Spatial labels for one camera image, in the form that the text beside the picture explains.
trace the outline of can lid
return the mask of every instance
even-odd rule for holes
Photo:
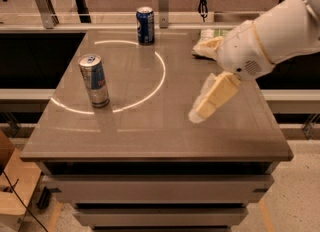
[[[149,13],[152,11],[153,11],[153,9],[151,7],[147,7],[147,6],[139,7],[137,9],[137,12],[140,12],[140,13]]]
[[[97,54],[86,54],[79,59],[79,65],[84,67],[93,67],[101,61],[101,58]]]

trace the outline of can label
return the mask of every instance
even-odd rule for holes
[[[109,94],[100,56],[84,55],[79,60],[79,67],[92,105],[94,107],[107,105]]]
[[[154,43],[154,14],[150,7],[137,9],[137,31],[140,44]]]

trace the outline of floor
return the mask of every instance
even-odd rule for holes
[[[136,7],[147,4],[157,9],[156,0],[86,0],[92,14],[112,14],[134,12]],[[74,0],[52,0],[62,23],[78,23]],[[209,11],[265,11],[278,3],[278,0],[208,0]],[[197,10],[198,0],[173,0],[170,3],[173,12]],[[4,24],[41,23],[33,0],[0,0],[0,22]],[[23,147],[32,132],[32,125],[23,125],[27,129],[22,135],[12,138],[17,147]],[[294,159],[281,163],[273,173],[275,183],[257,204],[249,204],[249,215],[232,232],[309,232],[320,228],[320,137],[319,130],[314,130],[312,140],[306,140],[301,125],[280,125],[289,145],[294,152]],[[50,232],[87,232],[73,218],[73,209],[68,204],[58,203],[51,197],[46,209],[39,210],[42,185],[36,190],[30,204],[31,211]],[[20,232],[44,231],[27,214]]]

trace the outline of soda can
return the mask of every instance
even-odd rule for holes
[[[110,101],[101,57],[86,54],[78,61],[80,71],[93,107],[103,107]]]
[[[154,43],[154,14],[150,7],[137,9],[137,31],[139,44],[148,45]]]

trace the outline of silver can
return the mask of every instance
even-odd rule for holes
[[[110,99],[101,57],[97,54],[86,54],[79,59],[78,64],[92,106],[106,106]]]

